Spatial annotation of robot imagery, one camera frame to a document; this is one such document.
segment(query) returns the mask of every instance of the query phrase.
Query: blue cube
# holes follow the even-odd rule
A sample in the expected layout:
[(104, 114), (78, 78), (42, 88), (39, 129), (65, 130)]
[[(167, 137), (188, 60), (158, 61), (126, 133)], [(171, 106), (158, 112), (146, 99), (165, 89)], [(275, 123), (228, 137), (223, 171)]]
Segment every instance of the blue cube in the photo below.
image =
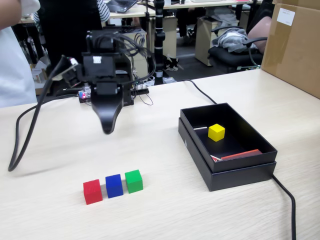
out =
[(105, 187), (108, 198), (118, 197), (124, 194), (120, 174), (105, 177)]

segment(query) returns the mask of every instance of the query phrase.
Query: wooden table surface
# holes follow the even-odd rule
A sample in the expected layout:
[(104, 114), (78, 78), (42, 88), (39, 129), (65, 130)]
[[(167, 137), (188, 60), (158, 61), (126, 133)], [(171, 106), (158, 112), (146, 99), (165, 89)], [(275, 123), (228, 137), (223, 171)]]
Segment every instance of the wooden table surface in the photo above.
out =
[[(134, 17), (145, 17), (145, 12), (147, 11), (146, 6), (144, 5), (134, 5), (131, 7), (126, 13), (115, 13), (110, 12), (110, 19), (123, 19), (123, 18), (134, 18)], [(150, 14), (150, 17), (156, 15), (156, 11), (148, 8), (148, 12)], [(23, 16), (19, 22), (19, 24), (32, 24), (34, 23), (33, 16)]]
[[(195, 82), (278, 150), (274, 174), (295, 196), (297, 239), (320, 239), (320, 100), (262, 70)], [(190, 82), (149, 90), (154, 105), (137, 97), (110, 135), (78, 99), (47, 103), (13, 172), (16, 119), (32, 104), (0, 109), (0, 239), (291, 239), (291, 201), (273, 180), (208, 191), (178, 117), (180, 109), (212, 103)], [(21, 120), (21, 143), (32, 115)], [(124, 173), (136, 169), (144, 189), (128, 194)], [(108, 199), (105, 177), (115, 174), (124, 195)], [(86, 205), (83, 183), (95, 179), (103, 201)]]
[[(247, 1), (236, 1), (236, 0), (221, 0), (221, 1), (207, 1), (207, 2), (192, 2), (186, 0), (184, 4), (174, 4), (174, 5), (165, 5), (163, 9), (187, 9), (187, 8), (204, 8), (204, 7), (220, 7), (220, 6), (230, 6), (238, 4), (251, 4), (252, 0)], [(154, 2), (149, 1), (148, 4), (154, 7)]]

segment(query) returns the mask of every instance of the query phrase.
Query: green cube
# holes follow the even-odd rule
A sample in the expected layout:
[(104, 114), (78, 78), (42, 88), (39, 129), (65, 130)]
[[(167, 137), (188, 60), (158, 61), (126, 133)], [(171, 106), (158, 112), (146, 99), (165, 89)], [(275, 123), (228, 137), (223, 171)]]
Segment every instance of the green cube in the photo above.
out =
[(144, 189), (142, 177), (139, 170), (129, 171), (125, 174), (126, 186), (128, 187), (129, 194), (138, 192)]

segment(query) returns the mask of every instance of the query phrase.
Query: laptop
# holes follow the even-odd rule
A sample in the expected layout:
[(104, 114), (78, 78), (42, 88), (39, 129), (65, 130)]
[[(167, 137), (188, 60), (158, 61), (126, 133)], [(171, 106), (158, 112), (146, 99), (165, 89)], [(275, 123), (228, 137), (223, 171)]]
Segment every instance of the laptop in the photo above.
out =
[(138, 0), (110, 0), (106, 5), (110, 12), (124, 14), (137, 2)]

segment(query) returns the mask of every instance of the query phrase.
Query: black box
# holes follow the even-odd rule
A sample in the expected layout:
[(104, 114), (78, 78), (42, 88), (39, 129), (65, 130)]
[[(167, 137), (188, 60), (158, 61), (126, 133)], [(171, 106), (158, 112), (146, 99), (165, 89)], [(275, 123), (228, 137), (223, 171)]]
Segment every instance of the black box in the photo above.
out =
[[(224, 139), (214, 142), (208, 129), (219, 124)], [(227, 103), (182, 109), (179, 133), (210, 191), (271, 179), (277, 150)], [(260, 155), (215, 162), (221, 158), (258, 149)]]

